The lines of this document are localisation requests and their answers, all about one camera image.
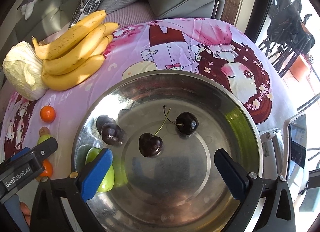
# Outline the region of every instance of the metal bolt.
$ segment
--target metal bolt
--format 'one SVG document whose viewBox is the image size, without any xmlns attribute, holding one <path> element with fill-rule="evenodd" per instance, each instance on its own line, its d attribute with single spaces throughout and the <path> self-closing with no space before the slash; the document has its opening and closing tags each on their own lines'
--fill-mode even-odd
<svg viewBox="0 0 320 232">
<path fill-rule="evenodd" d="M 252 178 L 252 179 L 256 179 L 256 178 L 258 177 L 258 175 L 257 175 L 256 173 L 254 173 L 254 172 L 250 172 L 250 173 L 249 173 L 249 176 L 250 176 L 250 178 Z"/>
<path fill-rule="evenodd" d="M 47 177 L 47 176 L 44 176 L 44 177 L 41 178 L 40 181 L 41 181 L 41 182 L 46 182 L 47 180 L 48 180 L 48 177 Z"/>
<path fill-rule="evenodd" d="M 285 176 L 283 176 L 283 175 L 280 175 L 279 176 L 279 179 L 281 180 L 281 181 L 286 181 L 287 179 L 285 178 Z"/>
<path fill-rule="evenodd" d="M 71 178 L 71 179 L 74 179 L 74 178 L 76 178 L 76 177 L 78 177 L 79 176 L 79 173 L 77 173 L 77 172 L 72 172 L 72 173 L 70 173 L 70 175 L 69 175 L 69 177 Z"/>
</svg>

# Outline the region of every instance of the cherry stem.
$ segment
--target cherry stem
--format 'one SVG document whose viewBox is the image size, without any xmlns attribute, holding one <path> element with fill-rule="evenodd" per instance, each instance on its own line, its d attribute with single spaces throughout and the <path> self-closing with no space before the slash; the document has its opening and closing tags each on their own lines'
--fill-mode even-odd
<svg viewBox="0 0 320 232">
<path fill-rule="evenodd" d="M 156 135 L 159 133 L 159 131 L 162 129 L 162 127 L 164 126 L 164 123 L 165 123 L 165 121 L 166 121 L 167 118 L 168 118 L 168 114 L 170 113 L 170 110 L 171 110 L 171 108 L 169 108 L 167 114 L 165 115 L 165 119 L 164 119 L 162 125 L 160 126 L 160 128 L 158 129 L 158 131 L 156 131 L 156 133 L 154 134 L 154 136 L 156 136 Z"/>
<path fill-rule="evenodd" d="M 164 106 L 163 106 L 163 113 L 164 113 L 164 115 L 165 115 L 165 108 L 166 108 L 166 106 L 164 105 Z M 175 125 L 183 126 L 183 124 L 176 124 L 175 122 L 171 121 L 169 118 L 168 118 L 168 121 L 169 121 L 170 123 L 175 124 Z"/>
</svg>

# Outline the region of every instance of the pink tablecloth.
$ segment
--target pink tablecloth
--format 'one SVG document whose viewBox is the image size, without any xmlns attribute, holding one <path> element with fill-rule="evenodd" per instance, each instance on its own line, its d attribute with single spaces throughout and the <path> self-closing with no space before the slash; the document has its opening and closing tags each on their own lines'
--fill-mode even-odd
<svg viewBox="0 0 320 232">
<path fill-rule="evenodd" d="M 48 90 L 38 101 L 13 93 L 4 116 L 0 161 L 34 147 L 42 126 L 59 144 L 49 159 L 53 178 L 70 171 L 73 140 L 92 103 L 108 88 L 132 75 L 157 69 L 188 70 L 205 75 L 231 91 L 260 131 L 283 127 L 296 114 L 287 89 L 265 55 L 230 24 L 213 19 L 168 19 L 124 27 L 114 33 L 105 62 L 82 84 L 63 92 Z M 40 119 L 50 103 L 57 112 L 51 124 Z"/>
</svg>

